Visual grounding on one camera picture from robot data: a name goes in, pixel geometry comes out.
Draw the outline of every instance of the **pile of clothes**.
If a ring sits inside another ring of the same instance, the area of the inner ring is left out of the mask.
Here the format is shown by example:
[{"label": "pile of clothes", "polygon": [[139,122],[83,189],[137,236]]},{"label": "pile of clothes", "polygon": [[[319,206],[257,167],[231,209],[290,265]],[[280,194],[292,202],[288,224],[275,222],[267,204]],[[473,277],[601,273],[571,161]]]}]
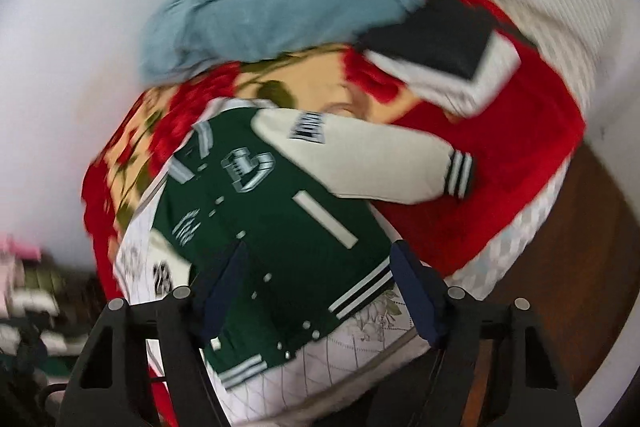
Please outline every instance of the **pile of clothes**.
[{"label": "pile of clothes", "polygon": [[175,82],[332,42],[352,44],[349,82],[423,102],[388,125],[295,109],[269,89],[269,100],[220,92],[145,191],[116,258],[137,303],[248,245],[249,274],[206,350],[226,389],[388,290],[393,240],[443,275],[460,268],[584,129],[536,43],[487,0],[171,0],[145,29],[142,70]]}]

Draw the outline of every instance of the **red blanket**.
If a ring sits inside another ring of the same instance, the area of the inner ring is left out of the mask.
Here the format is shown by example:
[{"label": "red blanket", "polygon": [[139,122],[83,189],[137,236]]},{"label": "red blanket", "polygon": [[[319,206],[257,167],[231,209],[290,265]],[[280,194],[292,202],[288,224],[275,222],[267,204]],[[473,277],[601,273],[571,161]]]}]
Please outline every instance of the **red blanket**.
[{"label": "red blanket", "polygon": [[[464,0],[510,22],[489,0]],[[433,133],[478,160],[474,190],[464,201],[439,198],[406,206],[375,203],[426,263],[447,276],[465,266],[545,186],[582,139],[584,120],[560,76],[538,52],[504,34],[522,63],[480,115],[452,123],[423,102],[396,125]],[[362,57],[346,56],[347,77],[381,101],[398,80]]]}]

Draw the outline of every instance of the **brown wooden floor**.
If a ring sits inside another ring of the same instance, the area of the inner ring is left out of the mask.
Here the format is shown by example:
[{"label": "brown wooden floor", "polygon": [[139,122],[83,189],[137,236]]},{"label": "brown wooden floor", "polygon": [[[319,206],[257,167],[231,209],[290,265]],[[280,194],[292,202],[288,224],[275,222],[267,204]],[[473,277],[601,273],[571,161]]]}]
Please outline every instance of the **brown wooden floor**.
[{"label": "brown wooden floor", "polygon": [[[639,289],[640,228],[610,176],[582,146],[545,224],[488,299],[531,302],[578,393],[609,352]],[[489,353],[483,349],[478,358],[464,427],[477,424]],[[363,426],[369,402],[370,395],[322,427]]]}]

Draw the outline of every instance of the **green fabric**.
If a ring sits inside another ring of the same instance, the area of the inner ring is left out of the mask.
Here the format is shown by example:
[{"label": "green fabric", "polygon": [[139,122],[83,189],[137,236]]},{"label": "green fabric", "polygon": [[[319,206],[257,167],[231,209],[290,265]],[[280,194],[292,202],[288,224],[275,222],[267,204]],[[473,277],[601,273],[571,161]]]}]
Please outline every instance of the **green fabric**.
[{"label": "green fabric", "polygon": [[[346,318],[338,319],[329,306],[378,267],[390,247],[364,201],[336,198],[254,134],[251,120],[256,111],[235,108],[210,120],[213,146],[204,159],[198,133],[175,153],[194,177],[183,184],[168,177],[153,225],[196,271],[206,268],[211,256],[244,232],[249,274],[225,319],[219,336],[222,347],[206,350],[218,374],[257,354],[268,367],[280,365],[287,361],[286,352],[293,358],[296,350],[314,340],[314,331],[320,337],[329,334]],[[273,169],[248,192],[238,189],[254,174],[234,188],[221,164],[239,148],[248,149],[251,158],[268,153],[274,162]],[[353,248],[348,250],[292,199],[300,190],[353,233],[358,239]]]}]

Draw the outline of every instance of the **green leaf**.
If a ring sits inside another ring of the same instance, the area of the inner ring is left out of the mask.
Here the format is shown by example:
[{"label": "green leaf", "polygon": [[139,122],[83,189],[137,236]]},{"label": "green leaf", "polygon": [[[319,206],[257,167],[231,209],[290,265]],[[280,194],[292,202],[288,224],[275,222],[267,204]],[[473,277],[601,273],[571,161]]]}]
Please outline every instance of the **green leaf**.
[{"label": "green leaf", "polygon": [[146,188],[151,185],[151,181],[151,175],[149,174],[149,161],[147,160],[136,176],[136,190],[140,196],[142,196]]},{"label": "green leaf", "polygon": [[127,203],[121,204],[120,208],[116,212],[116,220],[123,232],[127,230],[132,217],[133,208],[131,208]]},{"label": "green leaf", "polygon": [[153,132],[156,124],[162,118],[162,110],[158,109],[157,111],[153,111],[151,116],[145,120],[145,128],[147,132]]},{"label": "green leaf", "polygon": [[241,64],[240,71],[242,71],[242,73],[262,73],[265,69],[271,68],[278,62],[281,62],[283,58],[286,60],[287,57],[269,58],[268,60],[260,60],[260,62]]},{"label": "green leaf", "polygon": [[284,82],[279,80],[267,80],[265,83],[260,84],[260,87],[255,92],[257,98],[264,98],[271,100],[278,107],[285,107],[288,109],[294,109],[296,107],[296,100],[293,95],[287,90],[287,86]]},{"label": "green leaf", "polygon": [[400,308],[398,307],[398,305],[393,301],[387,301],[386,302],[386,311],[389,313],[389,315],[401,315],[402,314],[402,312],[400,311]]}]

